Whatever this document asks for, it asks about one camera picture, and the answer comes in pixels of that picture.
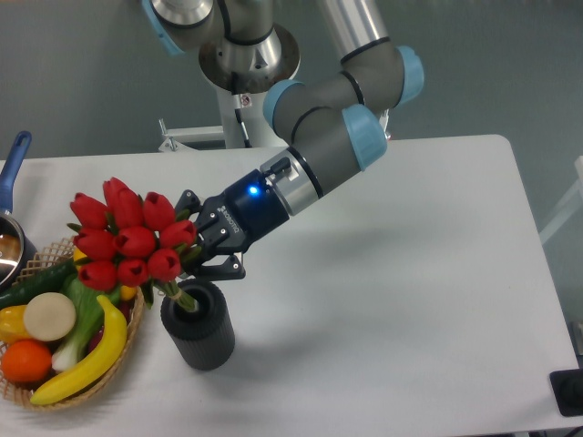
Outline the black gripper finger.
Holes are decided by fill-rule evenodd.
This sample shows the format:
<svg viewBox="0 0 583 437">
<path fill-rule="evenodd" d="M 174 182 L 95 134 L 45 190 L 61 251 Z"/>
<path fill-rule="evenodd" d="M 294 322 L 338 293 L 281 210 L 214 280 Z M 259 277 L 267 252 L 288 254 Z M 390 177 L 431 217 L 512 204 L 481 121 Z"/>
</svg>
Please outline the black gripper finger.
<svg viewBox="0 0 583 437">
<path fill-rule="evenodd" d="M 193 277 L 202 280 L 238 280 L 246 276 L 239 253 L 227 255 L 219 264 L 209 264 L 205 259 L 189 261 L 180 274 L 182 279 Z"/>
<path fill-rule="evenodd" d="M 190 189 L 184 190 L 175 206 L 176 221 L 189 219 L 202 210 L 199 197 Z"/>
</svg>

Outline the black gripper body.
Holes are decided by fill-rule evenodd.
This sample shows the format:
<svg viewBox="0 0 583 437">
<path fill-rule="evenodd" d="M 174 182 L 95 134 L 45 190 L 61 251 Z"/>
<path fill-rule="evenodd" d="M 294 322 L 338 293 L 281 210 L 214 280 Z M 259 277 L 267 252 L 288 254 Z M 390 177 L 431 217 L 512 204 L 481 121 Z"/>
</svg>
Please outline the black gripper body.
<svg viewBox="0 0 583 437">
<path fill-rule="evenodd" d="M 204 255 L 246 252 L 289 219 L 286 208 L 255 169 L 217 196 L 207 198 L 195 220 Z"/>
</svg>

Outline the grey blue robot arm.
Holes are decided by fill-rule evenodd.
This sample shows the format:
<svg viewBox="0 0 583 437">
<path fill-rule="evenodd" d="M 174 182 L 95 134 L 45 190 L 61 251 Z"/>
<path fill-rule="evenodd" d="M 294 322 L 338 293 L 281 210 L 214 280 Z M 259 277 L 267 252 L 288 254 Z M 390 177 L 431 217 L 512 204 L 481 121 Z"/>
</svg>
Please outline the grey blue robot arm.
<svg viewBox="0 0 583 437">
<path fill-rule="evenodd" d="M 180 205 L 196 215 L 197 246 L 183 263 L 198 279 L 240 279 L 249 246 L 368 168 L 387 149 L 391 109 L 424 85 L 420 58 L 395 46 L 373 1 L 320 1 L 341 71 L 307 86 L 295 80 L 300 53 L 273 19 L 270 1 L 145 1 L 172 54 L 191 50 L 223 100 L 231 147 L 285 147 L 222 193 Z"/>
</svg>

